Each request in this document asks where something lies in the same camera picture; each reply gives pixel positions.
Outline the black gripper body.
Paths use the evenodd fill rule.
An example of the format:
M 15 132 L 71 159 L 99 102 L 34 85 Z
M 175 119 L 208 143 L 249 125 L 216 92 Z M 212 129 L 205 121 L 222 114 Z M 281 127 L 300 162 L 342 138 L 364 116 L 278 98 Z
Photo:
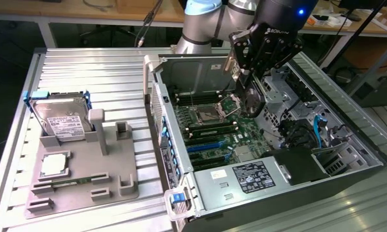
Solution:
M 249 27 L 252 42 L 262 43 L 265 39 L 276 40 L 278 38 L 286 42 L 293 41 L 317 4 L 317 0 L 260 1 Z

